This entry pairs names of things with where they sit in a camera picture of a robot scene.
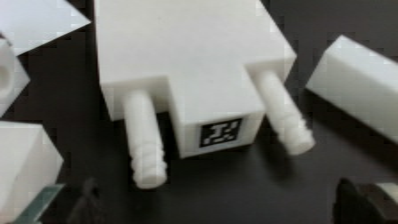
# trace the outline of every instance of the white foam block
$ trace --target white foam block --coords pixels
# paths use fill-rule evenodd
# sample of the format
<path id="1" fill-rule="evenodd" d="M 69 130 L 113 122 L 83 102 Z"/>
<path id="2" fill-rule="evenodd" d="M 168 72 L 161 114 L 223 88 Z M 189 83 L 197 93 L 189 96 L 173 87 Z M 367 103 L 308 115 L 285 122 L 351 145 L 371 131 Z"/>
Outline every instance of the white foam block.
<path id="1" fill-rule="evenodd" d="M 252 77 L 285 79 L 294 53 L 257 0 L 95 0 L 99 81 L 111 119 L 141 89 L 168 111 L 181 157 L 253 141 Z"/>
<path id="2" fill-rule="evenodd" d="M 0 122 L 0 224 L 12 222 L 44 186 L 61 157 L 40 125 Z"/>
<path id="3" fill-rule="evenodd" d="M 0 39 L 0 116 L 28 84 L 28 75 L 5 39 Z"/>
<path id="4" fill-rule="evenodd" d="M 0 33 L 15 55 L 88 24 L 65 0 L 0 0 Z"/>
<path id="5" fill-rule="evenodd" d="M 307 89 L 398 143 L 398 64 L 342 36 L 324 51 Z"/>

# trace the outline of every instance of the black background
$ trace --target black background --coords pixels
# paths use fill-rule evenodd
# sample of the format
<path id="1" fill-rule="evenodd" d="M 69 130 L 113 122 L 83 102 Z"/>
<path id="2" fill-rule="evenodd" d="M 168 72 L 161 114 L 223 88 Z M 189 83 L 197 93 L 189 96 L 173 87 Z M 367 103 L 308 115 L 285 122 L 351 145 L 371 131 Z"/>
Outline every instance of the black background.
<path id="1" fill-rule="evenodd" d="M 93 19 L 90 0 L 70 3 Z M 264 5 L 298 53 L 285 86 L 317 144 L 289 157 L 264 121 L 248 147 L 179 160 L 161 114 L 168 182 L 154 191 L 133 186 L 124 126 L 108 119 L 93 26 L 19 57 L 31 81 L 3 120 L 44 125 L 65 159 L 58 182 L 79 186 L 95 177 L 109 223 L 332 223 L 339 178 L 398 182 L 398 146 L 303 90 L 339 34 L 398 60 L 398 1 L 276 0 Z"/>

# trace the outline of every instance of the white plastic part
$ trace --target white plastic part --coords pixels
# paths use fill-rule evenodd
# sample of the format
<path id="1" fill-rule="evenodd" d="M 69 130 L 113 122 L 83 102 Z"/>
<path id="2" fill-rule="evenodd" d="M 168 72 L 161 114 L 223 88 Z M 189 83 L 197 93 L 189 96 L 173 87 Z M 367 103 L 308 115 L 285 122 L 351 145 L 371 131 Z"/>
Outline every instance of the white plastic part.
<path id="1" fill-rule="evenodd" d="M 0 39 L 0 116 L 8 109 L 28 81 L 28 75 L 6 41 Z"/>
<path id="2" fill-rule="evenodd" d="M 133 180 L 138 188 L 157 187 L 166 180 L 163 144 L 157 132 L 152 101 L 145 91 L 134 90 L 124 96 L 125 131 L 129 155 L 133 157 Z"/>
<path id="3" fill-rule="evenodd" d="M 398 64 L 342 36 L 324 51 L 307 89 L 398 143 Z"/>
<path id="4" fill-rule="evenodd" d="M 301 154 L 314 146 L 312 132 L 305 127 L 301 114 L 289 98 L 275 72 L 257 76 L 257 87 L 266 104 L 266 117 L 278 134 L 278 141 L 291 155 Z"/>
<path id="5" fill-rule="evenodd" d="M 398 204 L 398 185 L 394 183 L 376 183 L 376 187 L 383 190 Z"/>
<path id="6" fill-rule="evenodd" d="M 95 0 L 95 32 L 111 119 L 143 90 L 170 113 L 182 158 L 250 144 L 268 106 L 252 80 L 271 71 L 284 81 L 294 61 L 260 2 Z"/>
<path id="7" fill-rule="evenodd" d="M 61 165 L 40 125 L 0 122 L 0 224 L 14 221 Z"/>
<path id="8" fill-rule="evenodd" d="M 65 0 L 0 0 L 0 34 L 19 55 L 88 24 Z"/>

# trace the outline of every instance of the white plastic block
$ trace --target white plastic block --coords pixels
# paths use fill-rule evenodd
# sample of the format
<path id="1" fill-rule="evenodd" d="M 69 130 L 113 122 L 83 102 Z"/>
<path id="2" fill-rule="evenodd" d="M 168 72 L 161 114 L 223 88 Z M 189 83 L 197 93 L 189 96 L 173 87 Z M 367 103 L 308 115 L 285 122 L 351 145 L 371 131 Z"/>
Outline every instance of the white plastic block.
<path id="1" fill-rule="evenodd" d="M 0 116 L 28 84 L 28 75 L 10 50 L 6 40 L 0 39 Z"/>
<path id="2" fill-rule="evenodd" d="M 324 51 L 307 89 L 398 143 L 398 64 L 342 36 Z"/>
<path id="3" fill-rule="evenodd" d="M 0 224 L 14 221 L 44 186 L 54 183 L 60 165 L 42 126 L 0 122 Z"/>
<path id="4" fill-rule="evenodd" d="M 250 144 L 268 107 L 252 80 L 271 72 L 282 83 L 294 61 L 260 2 L 95 0 L 95 32 L 111 119 L 125 118 L 127 127 L 136 123 L 140 115 L 125 112 L 141 111 L 125 109 L 124 98 L 138 100 L 138 90 L 154 111 L 170 113 L 182 158 Z M 147 167 L 163 169 L 159 158 L 152 160 Z"/>
<path id="5" fill-rule="evenodd" d="M 15 55 L 88 24 L 65 0 L 0 0 L 0 33 Z"/>

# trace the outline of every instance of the black square label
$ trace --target black square label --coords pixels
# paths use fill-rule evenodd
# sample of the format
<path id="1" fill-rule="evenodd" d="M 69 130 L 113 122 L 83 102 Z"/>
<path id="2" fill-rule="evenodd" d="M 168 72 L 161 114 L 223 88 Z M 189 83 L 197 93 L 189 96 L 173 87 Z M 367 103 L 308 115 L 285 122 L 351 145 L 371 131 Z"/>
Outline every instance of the black square label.
<path id="1" fill-rule="evenodd" d="M 207 124 L 200 128 L 200 143 L 198 147 L 207 147 L 237 139 L 241 118 Z"/>

